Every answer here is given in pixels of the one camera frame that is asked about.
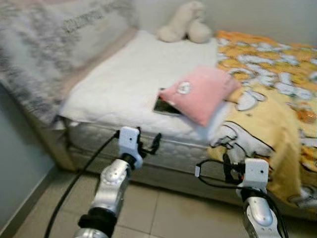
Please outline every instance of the white teddy bear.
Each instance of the white teddy bear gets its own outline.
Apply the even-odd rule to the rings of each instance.
[[[161,27],[157,38],[165,42],[180,41],[187,35],[195,43],[206,43],[212,35],[205,22],[205,6],[199,1],[181,5],[170,22]]]

